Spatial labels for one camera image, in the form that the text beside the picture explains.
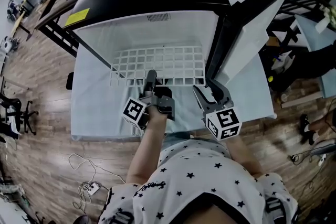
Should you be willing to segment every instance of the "white cable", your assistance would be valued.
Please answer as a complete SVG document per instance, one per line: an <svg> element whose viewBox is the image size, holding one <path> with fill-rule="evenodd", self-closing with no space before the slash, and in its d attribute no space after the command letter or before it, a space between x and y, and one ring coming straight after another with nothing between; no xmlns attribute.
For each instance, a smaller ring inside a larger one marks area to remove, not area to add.
<svg viewBox="0 0 336 224"><path fill-rule="evenodd" d="M71 158L72 156L74 156L74 155L76 155L76 156L79 157L79 158L84 159L84 161L81 162L76 168L74 168L74 167L72 166L71 162L70 162L70 158ZM72 170L74 170L74 171L78 170L79 167L80 167L83 163L85 163L85 162L89 162L89 163L91 164L92 168L93 168L94 171L95 171L95 173L93 174L93 176L92 176L92 178L91 178L90 181L88 181L88 182L83 182L83 183L80 184L80 186L78 187L78 194L79 194L79 198L80 198L80 205L77 204L76 202L73 202L73 203L72 203L73 206L74 206L76 209L80 209L80 210L82 210L84 213L85 213L85 207L86 207L86 204L90 204L90 203L91 203L91 197L90 197L90 195L89 195L89 190L90 190L90 185L91 185L90 183L93 182L94 176L95 176L96 173L97 173L97 170L96 170L95 167L100 168L100 169L102 169L102 170L104 170L104 171L106 171L106 172L108 172L108 173L110 173L110 174L112 174L112 175L114 175L114 176L119 177L120 180L123 181L124 184L126 184L126 182L124 181L124 179L122 179L122 177L121 177L120 175L117 175L117 174L114 174L114 173L112 173L112 172L110 172L110 171L108 171L108 170L105 170L104 168L102 168L102 167L100 167L100 166L94 164L91 160L86 159L86 158L83 158L82 156L80 156L80 155L78 155L78 154L76 154L76 153L72 153L72 154L69 156L69 158L68 158L68 162L69 162L69 164L70 164ZM99 182L96 182L96 183L97 183L98 185L100 185L101 187L104 187L101 183L99 183Z"/></svg>

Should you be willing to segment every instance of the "star print shirt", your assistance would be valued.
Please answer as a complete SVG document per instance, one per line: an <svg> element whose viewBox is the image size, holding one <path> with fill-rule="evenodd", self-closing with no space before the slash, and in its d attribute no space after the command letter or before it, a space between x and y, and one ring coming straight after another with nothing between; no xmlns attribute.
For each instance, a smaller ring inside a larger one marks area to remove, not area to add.
<svg viewBox="0 0 336 224"><path fill-rule="evenodd" d="M255 179L225 146L188 140L161 152L146 184L111 188L99 223L182 223L205 204L239 224L273 224L280 217L277 208L283 212L281 223L292 223L297 211L279 175Z"/></svg>

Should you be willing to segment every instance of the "white marker cube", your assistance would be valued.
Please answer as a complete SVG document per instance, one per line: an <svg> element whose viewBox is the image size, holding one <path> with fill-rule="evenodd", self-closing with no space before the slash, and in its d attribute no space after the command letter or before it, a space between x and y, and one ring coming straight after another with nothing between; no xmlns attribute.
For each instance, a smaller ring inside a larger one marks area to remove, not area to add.
<svg viewBox="0 0 336 224"><path fill-rule="evenodd" d="M238 135L240 132L242 123L239 122L235 107L209 113L205 117L205 126L219 141Z"/></svg>
<svg viewBox="0 0 336 224"><path fill-rule="evenodd" d="M131 123L134 127L141 129L138 125L138 122L140 121L140 118L145 109L146 109L145 103L135 98L129 97L125 107L122 110L122 117L128 123Z"/></svg>

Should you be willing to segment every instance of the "white wire rack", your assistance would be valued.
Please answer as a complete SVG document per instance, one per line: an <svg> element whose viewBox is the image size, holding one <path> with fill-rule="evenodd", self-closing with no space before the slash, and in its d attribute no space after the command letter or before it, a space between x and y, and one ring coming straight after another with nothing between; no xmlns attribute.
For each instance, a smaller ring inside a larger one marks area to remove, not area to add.
<svg viewBox="0 0 336 224"><path fill-rule="evenodd" d="M201 47L160 47L115 52L111 86L140 87L154 69L162 85L204 86L205 70Z"/></svg>

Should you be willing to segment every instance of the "yellow sticky note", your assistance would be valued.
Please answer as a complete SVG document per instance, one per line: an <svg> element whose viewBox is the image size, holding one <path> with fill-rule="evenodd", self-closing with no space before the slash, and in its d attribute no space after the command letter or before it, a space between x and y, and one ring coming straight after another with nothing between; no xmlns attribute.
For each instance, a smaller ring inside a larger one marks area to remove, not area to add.
<svg viewBox="0 0 336 224"><path fill-rule="evenodd" d="M65 26L71 25L73 23L79 22L80 20L84 20L86 16L88 15L89 8L83 9L80 12L76 12L74 14L71 14L69 18L67 19L67 22L65 23Z"/></svg>

